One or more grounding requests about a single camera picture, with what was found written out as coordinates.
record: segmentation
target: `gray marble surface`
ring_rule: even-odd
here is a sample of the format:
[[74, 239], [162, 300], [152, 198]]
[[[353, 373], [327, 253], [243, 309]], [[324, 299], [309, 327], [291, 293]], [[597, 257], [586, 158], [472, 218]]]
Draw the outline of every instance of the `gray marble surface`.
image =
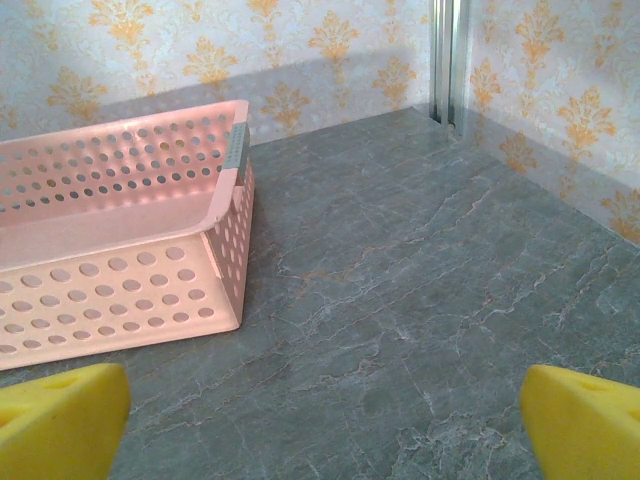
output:
[[415, 110], [252, 150], [244, 325], [126, 365], [114, 479], [541, 478], [527, 367], [640, 384], [638, 251]]

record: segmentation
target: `damask wallpaper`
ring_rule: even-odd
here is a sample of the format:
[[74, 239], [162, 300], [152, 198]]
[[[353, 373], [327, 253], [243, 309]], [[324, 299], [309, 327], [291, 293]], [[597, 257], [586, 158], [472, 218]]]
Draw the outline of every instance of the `damask wallpaper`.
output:
[[430, 11], [429, 0], [7, 0], [0, 139], [245, 98], [259, 143], [424, 103]]
[[640, 244], [635, 0], [472, 0], [465, 135]]

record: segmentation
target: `basket hole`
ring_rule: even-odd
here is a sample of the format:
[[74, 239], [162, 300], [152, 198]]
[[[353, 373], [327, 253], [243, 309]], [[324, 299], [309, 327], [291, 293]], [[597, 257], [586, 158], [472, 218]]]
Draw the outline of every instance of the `basket hole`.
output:
[[13, 291], [13, 286], [7, 282], [0, 282], [0, 293], [9, 293]]
[[153, 265], [154, 263], [156, 263], [156, 257], [152, 253], [142, 252], [138, 254], [138, 262], [141, 265]]
[[25, 340], [22, 344], [30, 350], [35, 350], [36, 348], [40, 348], [42, 345], [40, 342], [35, 340]]
[[84, 316], [89, 320], [97, 320], [98, 318], [102, 317], [102, 313], [93, 308], [89, 308], [88, 310], [84, 311]]
[[151, 310], [153, 308], [153, 302], [151, 302], [150, 300], [146, 300], [146, 299], [142, 299], [142, 300], [138, 300], [136, 302], [136, 307], [139, 310]]
[[164, 325], [164, 320], [159, 317], [150, 318], [147, 323], [150, 327], [158, 328]]
[[66, 270], [62, 270], [60, 268], [56, 268], [51, 271], [51, 278], [53, 278], [56, 282], [68, 282], [71, 280], [71, 275]]
[[100, 327], [98, 333], [105, 337], [110, 337], [111, 335], [115, 335], [116, 331], [111, 327]]
[[182, 281], [190, 282], [191, 280], [196, 278], [196, 274], [193, 270], [189, 270], [188, 268], [185, 268], [178, 272], [178, 278]]
[[127, 332], [135, 332], [136, 330], [140, 330], [140, 325], [134, 322], [126, 322], [124, 325], [122, 325], [122, 328], [124, 328]]
[[160, 275], [160, 274], [152, 275], [150, 281], [151, 281], [151, 284], [156, 287], [162, 287], [167, 283], [169, 283], [169, 279], [164, 275]]
[[180, 299], [177, 295], [173, 295], [172, 293], [165, 295], [162, 297], [162, 303], [165, 305], [176, 305]]
[[211, 317], [213, 316], [213, 310], [210, 308], [201, 308], [200, 310], [198, 310], [198, 315], [200, 315], [202, 318]]
[[17, 302], [13, 302], [11, 306], [16, 312], [28, 312], [33, 308], [33, 305], [23, 300], [18, 300]]
[[122, 288], [127, 292], [137, 292], [142, 288], [142, 285], [140, 285], [140, 282], [136, 280], [128, 279], [122, 282]]
[[110, 297], [115, 292], [109, 285], [98, 285], [96, 287], [96, 293], [101, 297]]
[[180, 260], [184, 257], [184, 250], [179, 247], [169, 247], [166, 254], [170, 260]]
[[87, 277], [95, 277], [100, 273], [100, 269], [96, 267], [93, 263], [83, 263], [79, 267], [80, 273]]
[[111, 268], [111, 270], [115, 270], [116, 272], [126, 270], [128, 266], [129, 265], [127, 264], [127, 262], [122, 258], [116, 257], [109, 260], [109, 268]]
[[114, 315], [124, 315], [125, 313], [128, 312], [127, 307], [119, 304], [111, 305], [109, 307], [109, 311]]
[[73, 332], [74, 338], [78, 340], [87, 340], [91, 337], [89, 332], [85, 332], [84, 330], [78, 330], [77, 332]]
[[69, 297], [69, 300], [72, 302], [84, 302], [87, 299], [87, 294], [80, 290], [71, 290], [67, 294], [67, 297]]
[[15, 323], [9, 323], [4, 326], [4, 329], [7, 333], [22, 333], [24, 332], [24, 328], [20, 325], [16, 325]]
[[60, 345], [62, 343], [65, 343], [67, 341], [66, 338], [60, 336], [60, 335], [51, 335], [47, 340], [49, 340], [49, 343], [53, 344], [53, 345]]
[[173, 315], [173, 320], [178, 323], [184, 323], [187, 320], [189, 320], [189, 315], [187, 315], [184, 312], [178, 312], [175, 315]]
[[191, 300], [202, 300], [204, 298], [204, 292], [199, 289], [194, 289], [189, 292], [189, 298]]
[[67, 313], [63, 313], [62, 315], [58, 315], [58, 321], [63, 325], [70, 325], [76, 321], [76, 317]]
[[36, 318], [35, 320], [31, 320], [31, 325], [33, 328], [49, 328], [51, 324], [46, 320], [42, 320], [41, 318]]
[[42, 297], [40, 297], [40, 303], [45, 307], [55, 307], [57, 305], [60, 305], [60, 300], [53, 295], [43, 295]]

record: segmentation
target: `pink basket side wall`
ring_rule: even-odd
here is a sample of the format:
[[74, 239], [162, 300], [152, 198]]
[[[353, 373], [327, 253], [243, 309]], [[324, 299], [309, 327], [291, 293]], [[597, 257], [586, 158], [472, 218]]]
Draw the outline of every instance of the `pink basket side wall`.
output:
[[213, 190], [246, 117], [231, 101], [0, 143], [0, 225]]

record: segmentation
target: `marble countertop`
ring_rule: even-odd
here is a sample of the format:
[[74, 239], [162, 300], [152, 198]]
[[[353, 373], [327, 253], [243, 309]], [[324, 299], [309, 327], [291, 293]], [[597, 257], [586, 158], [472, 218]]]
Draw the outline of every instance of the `marble countertop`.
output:
[[240, 330], [0, 376], [123, 363], [112, 478], [541, 478], [530, 365], [638, 384], [638, 250], [417, 111], [251, 158]]

